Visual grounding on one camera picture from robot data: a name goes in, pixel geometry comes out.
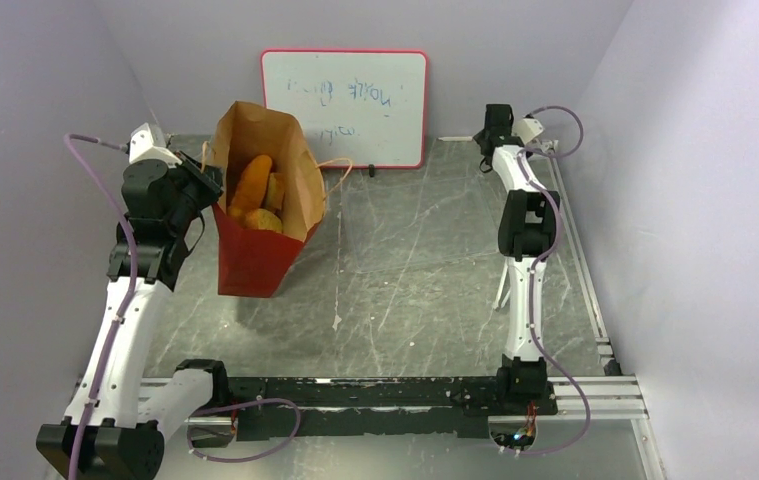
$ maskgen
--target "wire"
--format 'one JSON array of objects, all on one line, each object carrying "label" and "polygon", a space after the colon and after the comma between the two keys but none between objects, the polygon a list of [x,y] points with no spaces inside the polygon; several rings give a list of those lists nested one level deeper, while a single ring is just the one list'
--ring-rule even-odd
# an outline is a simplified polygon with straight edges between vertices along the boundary
[{"label": "wire", "polygon": [[111,325],[108,328],[108,332],[105,335],[105,341],[102,344],[102,349],[99,352],[99,359],[96,362],[96,370],[94,371],[93,378],[91,379],[90,390],[88,391],[88,401],[85,403],[84,410],[82,410],[82,418],[79,420],[79,425],[76,427],[76,435],[73,439],[73,450],[70,452],[70,467],[67,473],[67,480],[76,480],[78,476],[79,456],[82,451],[82,441],[85,435],[85,429],[90,422],[90,418],[93,415],[94,404],[97,401],[99,395],[99,387],[102,385],[102,379],[105,377],[105,370],[108,366],[108,358],[111,355],[111,347],[114,345],[114,339],[117,337],[117,331],[120,329],[120,323],[123,316],[126,314],[126,309],[132,303],[132,298],[135,295],[135,285],[138,277],[138,249],[135,243],[135,235],[132,231],[132,225],[126,219],[123,209],[120,208],[120,204],[113,195],[108,191],[102,179],[99,175],[93,171],[90,164],[82,157],[82,155],[73,146],[73,140],[79,140],[82,142],[95,143],[102,145],[120,152],[127,153],[127,150],[120,145],[104,142],[97,137],[88,137],[85,135],[77,135],[75,133],[68,133],[64,135],[64,144],[70,153],[76,157],[76,160],[82,165],[90,178],[93,179],[96,186],[102,191],[105,198],[108,199],[108,203],[114,209],[117,214],[117,219],[120,222],[120,228],[123,230],[123,235],[126,237],[126,243],[129,245],[129,257],[130,257],[130,269],[129,269],[129,287],[126,290],[123,300],[117,307],[114,319],[111,321]]},{"label": "wire", "polygon": [[199,410],[194,415],[212,415],[215,413],[223,413],[223,412],[232,412],[237,410],[242,410],[244,408],[252,408],[252,407],[258,407],[261,405],[269,405],[269,404],[279,404],[279,405],[287,405],[291,407],[291,409],[294,411],[294,416],[296,417],[296,422],[294,422],[294,429],[291,431],[291,433],[288,435],[287,438],[282,440],[281,443],[276,445],[275,447],[266,450],[264,452],[261,452],[256,455],[251,455],[249,457],[243,457],[243,458],[223,458],[223,457],[212,457],[211,455],[206,455],[193,446],[193,441],[191,440],[191,428],[188,428],[188,448],[190,449],[188,453],[201,458],[203,460],[207,460],[209,462],[215,462],[215,463],[246,463],[246,462],[252,462],[253,460],[259,460],[264,457],[268,457],[270,455],[273,455],[274,453],[278,452],[279,450],[285,448],[293,439],[297,436],[297,432],[299,431],[300,421],[302,420],[299,407],[297,405],[290,401],[285,400],[284,398],[263,398],[261,400],[255,400],[252,402],[246,402],[246,403],[239,403],[237,405],[229,405],[227,407],[217,407],[217,408],[209,408],[206,410]]},{"label": "wire", "polygon": [[532,342],[535,343],[535,347],[538,348],[538,351],[541,352],[541,356],[544,357],[547,362],[549,362],[556,370],[561,372],[562,375],[567,378],[567,381],[570,382],[571,385],[573,385],[573,388],[576,389],[576,392],[579,394],[579,398],[582,399],[582,405],[585,407],[585,422],[582,424],[582,428],[579,430],[579,432],[574,435],[570,440],[564,442],[561,445],[557,445],[555,447],[549,447],[542,450],[533,450],[531,452],[517,452],[520,455],[528,455],[528,456],[541,456],[541,455],[548,455],[551,453],[560,452],[576,442],[578,442],[582,437],[585,436],[585,434],[588,432],[588,429],[591,427],[591,405],[588,404],[588,397],[585,395],[585,392],[582,390],[582,387],[579,386],[579,382],[576,381],[573,376],[568,373],[568,371],[555,359],[552,355],[550,355],[546,349],[544,349],[544,346],[541,344],[541,341],[538,339],[538,335],[535,331],[535,308],[533,307],[533,303],[535,301],[535,267],[538,265],[538,263],[543,262],[547,257],[550,256],[553,252],[556,251],[556,248],[558,248],[561,237],[562,237],[562,231],[564,230],[564,225],[562,223],[562,216],[559,212],[559,206],[556,203],[555,199],[553,199],[553,196],[550,195],[550,192],[547,191],[546,188],[544,188],[542,185],[538,184],[537,182],[532,181],[532,175],[529,171],[527,171],[526,166],[528,165],[526,163],[526,159],[524,158],[524,152],[531,151],[533,153],[537,153],[538,155],[543,155],[544,157],[547,157],[551,160],[556,160],[559,158],[567,157],[568,155],[576,152],[576,150],[579,149],[579,146],[582,145],[582,140],[585,137],[585,130],[582,126],[582,121],[579,119],[579,116],[574,113],[572,110],[566,107],[561,107],[558,105],[551,105],[547,107],[541,107],[536,110],[533,110],[529,115],[534,115],[536,113],[543,112],[545,110],[562,110],[564,112],[567,112],[570,114],[570,116],[573,117],[573,119],[576,121],[577,127],[579,127],[579,140],[576,142],[576,146],[574,146],[570,151],[568,151],[565,154],[562,155],[555,155],[555,154],[548,154],[545,152],[538,152],[532,149],[526,149],[521,148],[520,152],[517,154],[517,163],[520,166],[520,171],[523,174],[523,177],[526,179],[526,182],[532,186],[535,190],[538,190],[542,195],[544,195],[544,198],[547,200],[547,203],[550,205],[550,208],[553,209],[554,212],[556,212],[556,235],[553,239],[553,244],[550,245],[550,248],[548,248],[546,251],[542,252],[541,255],[538,255],[535,260],[532,261],[532,264],[529,266],[529,288],[528,288],[528,294],[529,294],[529,331],[532,335]]},{"label": "wire", "polygon": [[582,120],[579,119],[579,115],[576,114],[573,110],[562,107],[561,105],[547,105],[546,107],[536,108],[535,110],[532,110],[526,116],[532,116],[541,112],[546,112],[547,110],[561,110],[562,112],[566,112],[568,115],[573,117],[573,121],[576,122],[576,126],[579,127],[579,139],[576,140],[576,145],[573,146],[570,150],[568,150],[565,153],[562,154],[556,154],[556,153],[546,153],[541,150],[535,150],[532,148],[526,148],[523,149],[527,152],[532,152],[537,155],[541,155],[542,157],[547,157],[550,160],[558,160],[560,158],[565,158],[573,155],[576,153],[577,150],[579,150],[579,146],[582,145],[582,141],[585,139],[585,127],[582,126]]}]

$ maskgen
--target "bag handle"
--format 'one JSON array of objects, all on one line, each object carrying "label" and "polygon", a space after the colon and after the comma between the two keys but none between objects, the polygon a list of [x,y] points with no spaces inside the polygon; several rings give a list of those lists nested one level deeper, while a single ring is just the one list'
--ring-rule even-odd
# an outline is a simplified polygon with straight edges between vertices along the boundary
[{"label": "bag handle", "polygon": [[208,163],[208,140],[202,142],[202,166],[199,168],[200,172],[205,171],[205,165]]},{"label": "bag handle", "polygon": [[343,176],[341,176],[341,180],[338,183],[336,183],[334,187],[330,188],[326,192],[326,195],[323,196],[323,200],[326,200],[327,198],[329,198],[329,195],[332,192],[334,192],[335,190],[337,190],[338,188],[340,188],[341,185],[344,184],[344,180],[346,180],[347,177],[350,175],[350,172],[352,172],[352,168],[355,165],[355,162],[353,162],[352,159],[348,158],[348,157],[338,157],[338,158],[333,158],[332,160],[326,160],[325,162],[317,164],[317,168],[320,168],[320,167],[323,167],[323,166],[326,166],[326,165],[329,165],[329,164],[332,164],[332,163],[339,163],[339,162],[347,162],[349,164],[349,166],[347,166],[347,171],[344,172]]}]

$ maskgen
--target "wall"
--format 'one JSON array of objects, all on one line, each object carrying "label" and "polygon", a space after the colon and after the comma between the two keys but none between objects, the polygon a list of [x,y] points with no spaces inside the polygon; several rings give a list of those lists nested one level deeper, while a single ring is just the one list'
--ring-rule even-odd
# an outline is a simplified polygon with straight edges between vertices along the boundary
[{"label": "wall", "polygon": [[[92,4],[0,0],[0,478],[42,478],[35,436],[61,420],[105,301],[115,220],[62,136],[124,142],[148,116]],[[82,151],[119,187],[122,156]]]},{"label": "wall", "polygon": [[232,101],[263,102],[266,48],[416,48],[434,135],[475,133],[486,103],[573,104],[630,3],[97,0],[165,131],[211,132]]},{"label": "wall", "polygon": [[759,1],[637,0],[579,113],[561,165],[670,478],[759,478]]}]

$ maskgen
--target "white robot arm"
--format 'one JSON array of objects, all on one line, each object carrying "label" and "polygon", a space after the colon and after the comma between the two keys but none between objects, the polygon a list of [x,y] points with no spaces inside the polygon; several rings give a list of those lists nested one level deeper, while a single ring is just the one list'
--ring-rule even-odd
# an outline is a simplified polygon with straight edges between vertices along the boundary
[{"label": "white robot arm", "polygon": [[[527,161],[531,153],[524,150],[543,130],[534,118],[515,119],[509,105],[489,104],[485,126],[474,136],[484,156],[480,170],[497,172],[507,191],[497,232],[499,251],[506,258],[494,308],[505,305],[500,297],[508,277],[511,316],[498,377],[509,379],[507,396],[517,401],[540,401],[549,388],[546,362],[538,347],[543,344],[540,300],[547,265],[546,259],[539,257],[556,241],[559,194],[547,191],[555,201],[554,209],[535,188],[540,183]],[[530,281],[535,282],[531,291]],[[533,340],[533,332],[538,342]]]},{"label": "white robot arm", "polygon": [[[532,187],[532,182],[538,182],[532,172],[532,168],[527,163],[525,155],[521,155],[521,149],[517,146],[498,147],[494,151],[492,168],[500,176],[507,192],[523,191],[530,194],[538,194],[538,190]],[[524,169],[529,172],[530,178],[524,178],[521,173],[519,162],[523,162]],[[517,257],[506,257],[503,264],[503,273],[500,276],[500,286],[497,289],[497,296],[494,299],[493,308],[495,310],[504,307],[506,300],[510,300],[510,318],[509,334],[506,340],[504,354],[508,358],[520,358],[523,361],[537,361],[541,356],[538,347],[531,340],[531,328],[528,319],[529,308],[534,308],[532,318],[535,323],[532,325],[535,329],[538,339],[541,340],[541,291],[543,288],[544,271],[547,268],[547,262],[537,262],[535,264],[534,295],[532,305],[529,304],[527,295],[531,268],[535,260],[534,256],[523,255],[518,260]],[[503,286],[505,285],[506,276],[509,278],[509,294],[500,301]]]},{"label": "white robot arm", "polygon": [[[92,137],[75,139],[102,143]],[[62,475],[78,480],[151,480],[164,445],[185,419],[204,406],[230,400],[222,362],[187,360],[172,381],[139,404],[146,355],[158,319],[191,251],[185,243],[190,223],[213,205],[223,190],[222,172],[202,172],[182,152],[167,149],[156,125],[135,130],[126,148],[129,166],[121,193],[134,231],[133,260],[127,238],[117,231],[109,257],[108,296],[102,326],[82,382],[59,424],[43,425],[37,448]],[[133,277],[130,302],[120,312]]]}]

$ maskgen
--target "brown paper bag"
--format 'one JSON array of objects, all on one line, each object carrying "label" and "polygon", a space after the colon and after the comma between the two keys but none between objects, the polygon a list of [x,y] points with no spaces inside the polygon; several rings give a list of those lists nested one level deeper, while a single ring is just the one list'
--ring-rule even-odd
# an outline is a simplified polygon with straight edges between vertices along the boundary
[{"label": "brown paper bag", "polygon": [[[218,292],[270,297],[326,213],[326,189],[299,122],[287,113],[235,102],[217,123],[215,166],[225,169],[225,193],[214,209],[220,234]],[[248,230],[226,215],[241,172],[258,155],[273,158],[285,180],[283,233]]]}]

